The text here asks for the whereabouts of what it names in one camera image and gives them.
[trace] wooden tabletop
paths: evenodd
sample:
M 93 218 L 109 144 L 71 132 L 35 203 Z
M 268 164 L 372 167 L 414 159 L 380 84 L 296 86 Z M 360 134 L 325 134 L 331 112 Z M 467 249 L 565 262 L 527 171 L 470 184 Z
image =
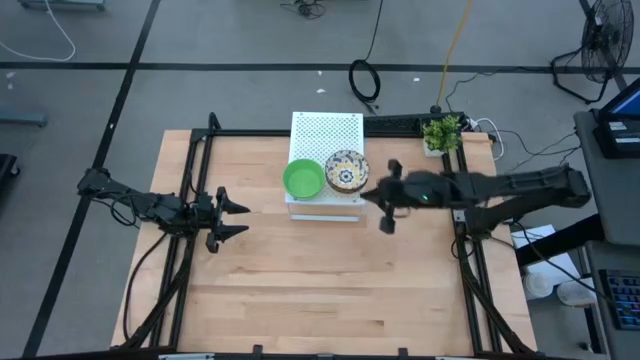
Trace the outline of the wooden tabletop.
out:
M 151 191 L 178 192 L 189 134 L 165 132 Z M 485 134 L 464 134 L 464 148 L 470 172 L 495 173 Z M 392 236 L 378 230 L 382 212 L 369 203 L 358 223 L 292 221 L 281 180 L 288 152 L 288 137 L 214 138 L 206 188 L 215 193 L 225 186 L 230 199 L 249 207 L 251 213 L 224 221 L 250 229 L 218 254 L 207 251 L 201 231 L 178 350 L 247 353 L 261 344 L 267 353 L 393 355 L 406 347 L 411 355 L 472 355 L 459 265 L 450 254 L 450 210 L 413 211 L 397 220 Z M 371 166 L 366 188 L 388 174 L 389 158 L 398 159 L 405 174 L 442 171 L 439 158 L 425 157 L 420 139 L 366 139 L 365 155 Z M 160 236 L 155 225 L 143 224 L 132 266 Z M 500 227 L 494 236 L 509 240 L 509 230 Z M 167 246 L 146 259 L 135 279 L 130 331 L 157 300 Z M 513 250 L 483 246 L 494 303 L 535 348 Z M 172 314 L 173 305 L 165 324 Z M 122 309 L 114 344 L 123 342 L 121 319 Z M 161 343 L 168 339 L 164 328 Z M 489 349 L 488 336 L 483 340 Z

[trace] gray floor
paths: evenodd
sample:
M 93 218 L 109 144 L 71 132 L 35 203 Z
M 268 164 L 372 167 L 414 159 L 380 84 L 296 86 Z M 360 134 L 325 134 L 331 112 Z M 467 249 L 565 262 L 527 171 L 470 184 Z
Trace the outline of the gray floor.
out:
M 142 61 L 349 63 L 365 54 L 377 1 L 327 1 L 326 15 L 315 21 L 285 12 L 278 3 L 162 0 Z M 385 3 L 371 61 L 442 64 L 464 3 Z M 75 61 L 126 62 L 149 4 L 150 0 L 110 0 L 105 13 L 56 14 L 76 42 Z M 34 55 L 65 56 L 64 39 L 44 12 L 3 1 L 0 20 L 0 41 Z M 546 65 L 551 57 L 579 44 L 583 20 L 577 0 L 477 2 L 454 63 Z M 0 51 L 0 61 L 17 60 Z M 640 66 L 637 46 L 627 65 Z M 124 75 L 116 70 L 4 71 L 11 72 L 15 75 L 10 80 L 0 81 L 0 107 L 46 111 L 50 124 L 44 129 L 0 125 L 0 152 L 17 154 L 23 166 L 12 191 L 4 194 L 0 216 L 0 358 L 22 352 L 79 200 L 76 182 L 93 160 Z M 450 74 L 447 91 L 456 80 L 471 75 Z M 380 76 L 381 115 L 428 112 L 437 96 L 438 73 Z M 583 92 L 598 90 L 582 76 L 563 79 Z M 12 89 L 3 84 L 9 81 Z M 611 86 L 606 98 L 615 90 Z M 498 127 L 519 132 L 532 150 L 570 133 L 572 114 L 588 109 L 559 92 L 551 76 L 544 74 L 480 77 L 461 85 L 451 100 L 456 110 L 473 118 L 489 117 Z M 116 179 L 146 189 L 164 130 L 204 126 L 210 111 L 226 128 L 288 128 L 291 112 L 297 110 L 366 111 L 352 96 L 346 72 L 138 71 L 106 167 Z M 527 158 L 516 138 L 505 135 L 504 142 L 507 153 L 497 163 L 500 171 Z M 576 144 L 574 137 L 558 149 Z M 539 157 L 521 169 L 556 165 L 560 159 Z M 569 162 L 585 168 L 579 151 Z M 562 228 L 594 211 L 593 204 L 580 210 L 550 208 L 528 215 L 525 222 Z M 136 235 L 118 226 L 102 207 L 90 208 L 41 355 L 108 347 Z M 556 356 L 589 356 L 575 345 L 588 340 L 580 310 L 549 299 L 532 303 L 531 313 L 541 350 Z

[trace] black fan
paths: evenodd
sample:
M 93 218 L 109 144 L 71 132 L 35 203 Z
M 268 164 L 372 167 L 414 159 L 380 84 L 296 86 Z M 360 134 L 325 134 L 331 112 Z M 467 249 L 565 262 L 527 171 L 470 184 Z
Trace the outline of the black fan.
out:
M 586 15 L 580 48 L 554 58 L 551 70 L 555 86 L 591 104 L 602 99 L 607 83 L 620 73 L 627 61 L 633 40 L 633 8 L 629 0 L 598 0 Z M 579 53 L 582 53 L 582 69 L 587 79 L 602 84 L 596 100 L 589 100 L 558 81 L 556 62 L 570 57 L 568 65 Z

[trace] perforated white panel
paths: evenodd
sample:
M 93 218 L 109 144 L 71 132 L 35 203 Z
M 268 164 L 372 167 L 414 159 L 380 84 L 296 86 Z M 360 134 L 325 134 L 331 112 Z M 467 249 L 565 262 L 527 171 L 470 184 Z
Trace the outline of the perforated white panel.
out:
M 338 150 L 364 153 L 362 114 L 294 112 L 291 122 L 289 162 L 311 159 L 324 169 L 324 164 Z M 296 200 L 286 195 L 291 204 L 362 206 L 359 193 L 342 194 L 325 185 L 311 200 Z

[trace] small green plant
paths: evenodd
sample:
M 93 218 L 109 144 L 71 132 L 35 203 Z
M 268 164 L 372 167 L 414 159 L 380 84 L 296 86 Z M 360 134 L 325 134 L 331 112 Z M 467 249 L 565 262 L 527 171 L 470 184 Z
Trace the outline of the small green plant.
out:
M 458 117 L 447 115 L 442 120 L 431 120 L 429 126 L 422 127 L 424 142 L 429 149 L 447 152 L 460 144 Z

